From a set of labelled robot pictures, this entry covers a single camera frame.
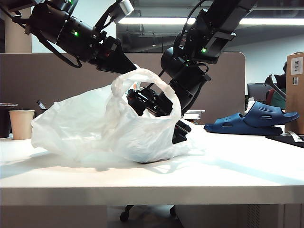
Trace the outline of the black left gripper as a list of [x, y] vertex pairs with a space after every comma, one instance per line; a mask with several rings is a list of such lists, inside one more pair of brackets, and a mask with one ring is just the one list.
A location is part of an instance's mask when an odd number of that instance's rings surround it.
[[102, 31], [97, 41], [93, 56], [89, 60], [89, 63], [95, 65], [97, 70], [125, 74], [137, 69], [122, 52], [120, 39], [107, 36], [107, 32]]

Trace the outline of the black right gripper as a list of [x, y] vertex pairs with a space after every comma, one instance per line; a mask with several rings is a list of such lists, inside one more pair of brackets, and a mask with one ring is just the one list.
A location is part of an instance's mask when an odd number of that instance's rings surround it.
[[[182, 70], [173, 74], [169, 86], [174, 90], [181, 105], [181, 114], [191, 108], [200, 94], [202, 86], [210, 81], [206, 71], [199, 67], [183, 67]], [[154, 83], [150, 83], [140, 90], [138, 95], [133, 89], [128, 90], [128, 104], [133, 110], [142, 116], [144, 110], [149, 110], [155, 116], [167, 116], [172, 111], [172, 101], [164, 94], [152, 90]], [[172, 144], [186, 141], [186, 135], [191, 132], [191, 128], [179, 120], [174, 127]]]

